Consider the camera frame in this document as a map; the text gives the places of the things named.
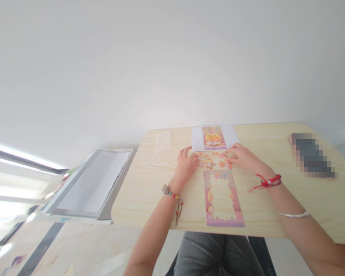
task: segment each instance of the wrist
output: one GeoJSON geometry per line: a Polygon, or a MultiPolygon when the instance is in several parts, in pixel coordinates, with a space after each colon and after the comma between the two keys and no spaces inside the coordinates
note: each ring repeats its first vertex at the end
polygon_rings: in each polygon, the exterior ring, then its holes
{"type": "Polygon", "coordinates": [[[180,192],[181,192],[183,186],[184,185],[182,184],[182,181],[180,181],[176,178],[172,178],[169,182],[170,192],[172,192],[173,194],[176,194],[176,195],[180,195],[180,192]]]}
{"type": "Polygon", "coordinates": [[[256,174],[261,175],[266,180],[276,177],[276,173],[274,172],[274,170],[267,164],[265,164],[265,166],[257,170],[256,174]]]}

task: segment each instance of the forearm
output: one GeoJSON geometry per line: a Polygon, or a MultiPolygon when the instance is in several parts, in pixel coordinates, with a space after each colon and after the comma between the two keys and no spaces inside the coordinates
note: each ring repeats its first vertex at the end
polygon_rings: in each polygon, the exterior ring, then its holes
{"type": "MultiPolygon", "coordinates": [[[[267,191],[280,212],[297,215],[305,211],[285,185],[281,184],[267,191]]],[[[279,217],[288,237],[315,275],[345,275],[343,252],[312,216],[279,217]]]]}
{"type": "Polygon", "coordinates": [[[134,246],[124,275],[152,275],[166,240],[177,200],[163,195],[134,246]]]}

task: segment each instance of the hand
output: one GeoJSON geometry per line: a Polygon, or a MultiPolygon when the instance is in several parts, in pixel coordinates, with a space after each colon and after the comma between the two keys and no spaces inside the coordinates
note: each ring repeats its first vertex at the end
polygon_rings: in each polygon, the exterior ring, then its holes
{"type": "Polygon", "coordinates": [[[179,152],[177,157],[177,167],[175,170],[174,177],[170,181],[169,188],[173,194],[180,194],[184,185],[192,177],[196,167],[198,165],[198,155],[192,153],[188,157],[188,151],[192,147],[186,147],[179,152]]]}
{"type": "Polygon", "coordinates": [[[236,158],[227,159],[227,161],[234,165],[253,171],[256,174],[263,176],[266,180],[276,176],[275,172],[269,165],[267,165],[265,162],[255,156],[249,149],[239,143],[235,143],[225,152],[236,154],[236,158]]]}

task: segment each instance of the light wood tabletop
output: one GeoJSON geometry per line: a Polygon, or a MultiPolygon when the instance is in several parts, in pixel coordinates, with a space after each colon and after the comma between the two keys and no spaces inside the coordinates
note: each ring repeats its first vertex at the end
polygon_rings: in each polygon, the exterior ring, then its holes
{"type": "MultiPolygon", "coordinates": [[[[297,166],[288,140],[292,133],[316,132],[300,123],[236,125],[245,147],[269,164],[294,196],[322,225],[336,243],[345,243],[345,158],[334,151],[338,178],[305,177],[297,166]]],[[[162,186],[172,178],[180,149],[191,145],[191,128],[151,130],[143,138],[111,211],[115,224],[143,227],[161,199],[162,186]],[[155,153],[156,135],[171,132],[171,149],[155,153]]],[[[245,227],[206,225],[203,169],[197,168],[181,195],[184,207],[177,227],[171,229],[258,237],[286,237],[265,190],[247,191],[259,185],[252,172],[234,166],[232,174],[245,227]]]]}

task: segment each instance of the gray pants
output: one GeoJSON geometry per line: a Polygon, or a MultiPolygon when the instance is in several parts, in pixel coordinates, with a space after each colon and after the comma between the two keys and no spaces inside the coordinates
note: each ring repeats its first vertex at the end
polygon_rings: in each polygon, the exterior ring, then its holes
{"type": "Polygon", "coordinates": [[[186,232],[174,276],[261,275],[262,268],[244,236],[186,232]]]}

